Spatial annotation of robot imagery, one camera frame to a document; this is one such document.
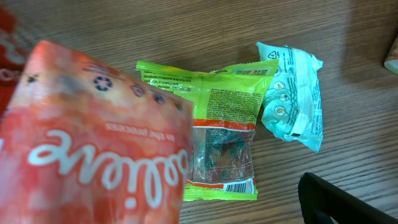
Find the teal plastic wrapper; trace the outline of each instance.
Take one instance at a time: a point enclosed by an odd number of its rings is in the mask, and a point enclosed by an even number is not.
[[[258,42],[260,59],[279,59],[264,98],[262,123],[275,137],[298,140],[318,152],[323,140],[322,103],[317,70],[323,62],[306,51]]]

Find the snack package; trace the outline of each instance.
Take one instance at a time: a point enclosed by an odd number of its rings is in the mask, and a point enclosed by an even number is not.
[[[41,41],[1,126],[0,223],[178,223],[192,109]]]
[[[256,45],[262,61],[279,59],[264,98],[262,123],[275,137],[298,140],[318,152],[323,140],[323,119],[317,70],[323,62],[303,50],[260,42]]]
[[[203,73],[138,61],[146,83],[194,104],[193,159],[184,200],[256,199],[250,147],[277,64],[232,65]]]
[[[25,64],[24,53],[12,38],[15,26],[15,17],[0,5],[0,117],[11,99]]]
[[[398,37],[391,47],[390,53],[384,62],[384,66],[398,75]]]

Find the orange package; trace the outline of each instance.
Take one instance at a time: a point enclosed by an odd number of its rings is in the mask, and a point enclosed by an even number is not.
[[[192,104],[41,41],[0,127],[0,223],[178,223]]]
[[[0,5],[0,117],[11,99],[25,64],[22,50],[12,38],[16,19]]]

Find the brown wood grain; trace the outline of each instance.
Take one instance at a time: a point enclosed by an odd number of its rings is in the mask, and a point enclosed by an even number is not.
[[[282,142],[258,122],[258,200],[184,203],[181,223],[303,223],[304,172],[398,218],[398,76],[382,67],[397,0],[2,1],[19,17],[25,49],[51,39],[134,74],[139,59],[204,72],[253,62],[257,41],[325,62],[321,151]]]

